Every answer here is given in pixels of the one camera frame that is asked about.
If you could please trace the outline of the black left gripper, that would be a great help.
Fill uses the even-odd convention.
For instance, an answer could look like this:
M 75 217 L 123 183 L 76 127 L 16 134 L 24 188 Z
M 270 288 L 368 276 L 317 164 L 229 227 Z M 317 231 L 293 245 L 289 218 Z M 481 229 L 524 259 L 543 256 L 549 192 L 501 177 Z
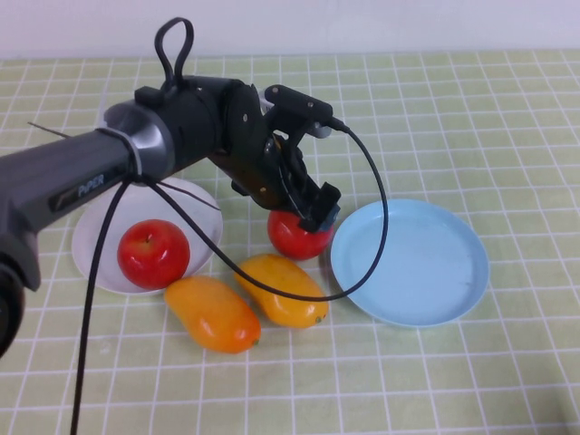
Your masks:
M 307 170 L 291 167 L 289 157 L 284 154 L 284 145 L 285 140 L 276 133 L 255 137 L 232 133 L 231 187 L 267 210 L 307 214 L 298 219 L 298 226 L 308 233 L 324 232 L 327 223 L 336 220 L 342 193 L 325 182 L 313 197 Z

